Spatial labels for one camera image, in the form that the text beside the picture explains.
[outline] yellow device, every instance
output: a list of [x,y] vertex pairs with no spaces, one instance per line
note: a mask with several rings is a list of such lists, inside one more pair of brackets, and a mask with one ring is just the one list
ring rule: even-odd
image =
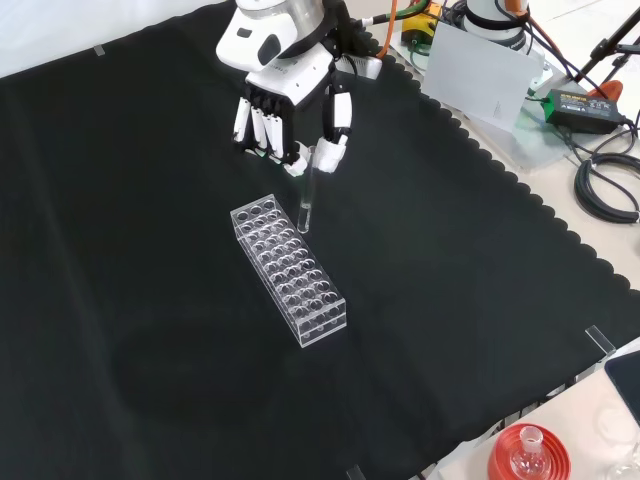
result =
[[[442,13],[442,6],[431,2],[427,7],[434,17],[439,17]],[[410,17],[402,21],[402,39],[403,43],[411,44],[415,41],[418,45],[431,45],[438,20],[420,13],[415,17]]]

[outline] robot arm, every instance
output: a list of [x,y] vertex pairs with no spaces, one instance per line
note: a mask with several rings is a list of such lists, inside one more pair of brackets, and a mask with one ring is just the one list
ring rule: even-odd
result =
[[234,142],[283,163],[294,176],[302,174],[308,163],[307,148],[295,141],[295,114],[325,90],[317,166],[335,171],[351,133],[352,110],[351,96],[335,80],[336,61],[345,49],[363,53],[349,41],[353,27],[344,3],[339,1],[328,11],[323,0],[237,3],[238,10],[216,49],[224,63],[250,72],[247,91],[238,104]]

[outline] table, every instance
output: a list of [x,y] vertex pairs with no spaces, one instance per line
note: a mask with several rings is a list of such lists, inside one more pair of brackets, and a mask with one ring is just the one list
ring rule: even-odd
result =
[[[70,479],[326,480],[354,463],[406,479],[595,362],[586,327],[638,336],[624,282],[387,59],[353,92],[349,161],[319,177],[308,240],[348,328],[300,350],[229,220],[268,193],[295,212],[298,185],[234,151],[241,76],[178,28],[215,45],[231,13],[0,85],[16,477],[72,452]],[[305,143],[319,110],[296,124]],[[532,343],[541,359],[518,355]],[[55,454],[25,461],[36,448]]]
[[[631,451],[640,428],[604,369],[593,373],[516,423],[547,428],[571,458],[571,478],[603,478]],[[487,464],[498,435],[444,466],[442,480],[488,479]]]

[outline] orange cable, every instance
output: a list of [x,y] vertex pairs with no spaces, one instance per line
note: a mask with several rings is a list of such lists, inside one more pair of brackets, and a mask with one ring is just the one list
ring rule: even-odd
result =
[[393,24],[396,21],[396,11],[398,9],[398,0],[392,0],[393,3],[391,5],[391,17],[389,18],[389,29],[387,30],[387,40],[384,42],[384,47],[382,47],[382,51],[376,55],[378,58],[382,58],[387,54],[389,50],[389,45],[391,45],[391,35],[393,35]]

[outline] glass bottle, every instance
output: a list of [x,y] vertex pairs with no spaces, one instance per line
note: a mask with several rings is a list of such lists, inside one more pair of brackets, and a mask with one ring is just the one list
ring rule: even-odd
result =
[[523,427],[520,443],[511,453],[511,470],[522,480],[545,480],[551,471],[549,452],[542,444],[544,439],[539,428]]

